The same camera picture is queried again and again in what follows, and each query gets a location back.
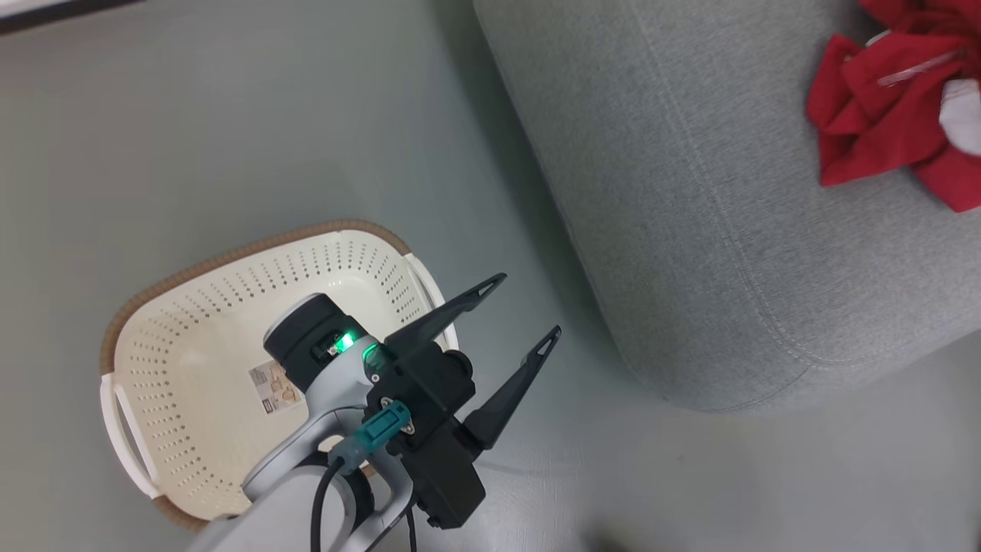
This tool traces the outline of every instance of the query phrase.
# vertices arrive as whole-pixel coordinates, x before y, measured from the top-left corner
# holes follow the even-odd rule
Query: red cloth
[[[860,0],[892,32],[867,48],[835,35],[807,99],[821,185],[910,165],[956,212],[981,206],[981,157],[940,126],[944,83],[981,78],[981,0]]]

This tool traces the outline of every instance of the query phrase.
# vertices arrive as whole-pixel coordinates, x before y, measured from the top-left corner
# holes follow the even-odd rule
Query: black cable
[[[412,507],[409,506],[408,512],[405,513],[405,520],[409,523],[409,551],[416,551],[416,519],[412,517]]]
[[[320,552],[320,522],[324,517],[324,499],[327,497],[327,488],[331,486],[331,480],[334,479],[343,465],[343,458],[331,462],[327,471],[324,472],[324,476],[320,478],[317,492],[313,495],[313,517],[310,518],[310,552]]]

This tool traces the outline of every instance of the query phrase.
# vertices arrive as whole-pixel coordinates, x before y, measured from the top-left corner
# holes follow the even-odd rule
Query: sofa cushion
[[[981,327],[981,211],[824,189],[804,103],[857,0],[477,0],[628,365],[705,411],[806,405]]]

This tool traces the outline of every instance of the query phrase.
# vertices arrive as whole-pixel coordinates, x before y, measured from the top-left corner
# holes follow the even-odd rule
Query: perforated basket
[[[260,386],[268,382],[251,372],[270,363],[262,349],[270,325],[317,292],[380,339],[443,303],[402,240],[345,220],[194,266],[131,299],[110,324],[106,429],[129,477],[175,523],[198,530],[248,508],[242,479],[306,419],[301,397],[268,412],[269,387]],[[452,326],[438,342],[458,347]]]

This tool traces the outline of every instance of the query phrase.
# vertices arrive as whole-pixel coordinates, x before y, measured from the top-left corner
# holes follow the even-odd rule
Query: floor
[[[447,294],[486,397],[561,344],[489,496],[426,551],[967,552],[981,335],[826,407],[671,409],[598,319],[472,9],[450,0],[154,0],[0,38],[0,534],[12,550],[182,550],[96,402],[105,324],[220,251],[341,217],[390,227]],[[379,547],[406,550],[401,525]]]

